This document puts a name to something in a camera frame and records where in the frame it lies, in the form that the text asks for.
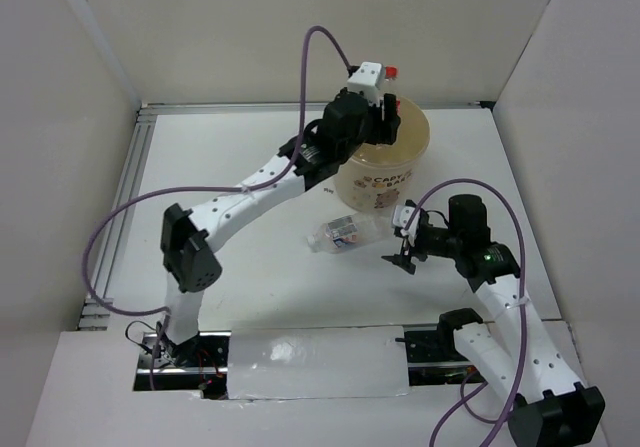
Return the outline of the red cap bottle red label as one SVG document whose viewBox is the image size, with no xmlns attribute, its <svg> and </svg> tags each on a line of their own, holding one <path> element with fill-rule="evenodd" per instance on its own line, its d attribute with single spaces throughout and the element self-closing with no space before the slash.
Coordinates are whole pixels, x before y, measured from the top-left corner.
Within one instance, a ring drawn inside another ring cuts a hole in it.
<svg viewBox="0 0 640 447">
<path fill-rule="evenodd" d="M 384 80 L 381 87 L 382 95 L 392 95 L 395 98 L 396 108 L 400 106 L 400 99 L 397 92 L 398 68 L 387 65 L 384 67 Z"/>
</svg>

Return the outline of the clear bottle blue white label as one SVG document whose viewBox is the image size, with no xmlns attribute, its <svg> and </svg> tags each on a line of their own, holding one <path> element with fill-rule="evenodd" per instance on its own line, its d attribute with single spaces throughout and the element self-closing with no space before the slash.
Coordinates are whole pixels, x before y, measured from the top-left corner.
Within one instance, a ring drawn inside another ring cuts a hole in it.
<svg viewBox="0 0 640 447">
<path fill-rule="evenodd" d="M 388 217 L 355 213 L 322 224 L 306 241 L 312 252 L 339 254 L 386 240 L 392 234 Z"/>
</svg>

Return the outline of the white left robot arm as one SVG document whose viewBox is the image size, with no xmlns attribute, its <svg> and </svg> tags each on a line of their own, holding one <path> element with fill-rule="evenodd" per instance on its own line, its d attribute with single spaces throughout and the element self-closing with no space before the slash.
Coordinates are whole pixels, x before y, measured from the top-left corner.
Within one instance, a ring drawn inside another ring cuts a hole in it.
<svg viewBox="0 0 640 447">
<path fill-rule="evenodd" d="M 204 292 L 222 274 L 216 254 L 231 237 L 336 175 L 363 144 L 394 144 L 400 122 L 395 95 L 385 94 L 372 104 L 342 89 L 321 118 L 304 125 L 234 192 L 190 209 L 168 207 L 161 233 L 169 308 L 159 327 L 163 356 L 176 366 L 195 362 L 202 347 L 198 318 Z"/>
</svg>

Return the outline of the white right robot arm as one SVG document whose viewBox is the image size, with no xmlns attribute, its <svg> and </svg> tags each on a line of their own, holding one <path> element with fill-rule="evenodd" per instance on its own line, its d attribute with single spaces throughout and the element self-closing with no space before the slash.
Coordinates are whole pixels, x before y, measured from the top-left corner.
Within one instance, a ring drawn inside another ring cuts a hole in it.
<svg viewBox="0 0 640 447">
<path fill-rule="evenodd" d="M 448 221 L 434 226 L 408 201 L 391 223 L 403 241 L 388 262 L 412 274 L 429 257 L 449 259 L 488 312 L 471 308 L 442 314 L 436 346 L 448 359 L 466 358 L 506 407 L 502 420 L 518 446 L 581 446 L 592 441 L 605 409 L 566 363 L 529 299 L 521 264 L 493 240 L 487 209 L 476 195 L 448 201 Z"/>
</svg>

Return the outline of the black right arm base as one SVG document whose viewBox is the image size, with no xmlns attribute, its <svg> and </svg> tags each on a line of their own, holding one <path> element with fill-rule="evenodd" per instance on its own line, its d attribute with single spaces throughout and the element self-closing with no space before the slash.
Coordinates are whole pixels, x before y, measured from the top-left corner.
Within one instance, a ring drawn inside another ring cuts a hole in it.
<svg viewBox="0 0 640 447">
<path fill-rule="evenodd" d="M 439 316 L 437 324 L 405 327 L 395 342 L 404 347 L 411 387 L 460 385 L 472 374 L 471 382 L 484 378 L 476 366 L 454 348 L 453 333 L 467 324 L 483 325 L 471 308 L 456 309 Z"/>
</svg>

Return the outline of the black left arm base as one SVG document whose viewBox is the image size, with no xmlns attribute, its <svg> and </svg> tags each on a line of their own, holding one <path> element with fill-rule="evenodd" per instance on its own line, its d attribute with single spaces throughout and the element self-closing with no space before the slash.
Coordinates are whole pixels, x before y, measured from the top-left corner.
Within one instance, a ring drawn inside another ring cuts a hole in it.
<svg viewBox="0 0 640 447">
<path fill-rule="evenodd" d="M 231 332 L 201 332 L 180 347 L 162 340 L 153 354 L 159 328 L 134 320 L 124 330 L 125 339 L 138 353 L 133 390 L 196 391 L 203 399 L 227 400 Z"/>
</svg>

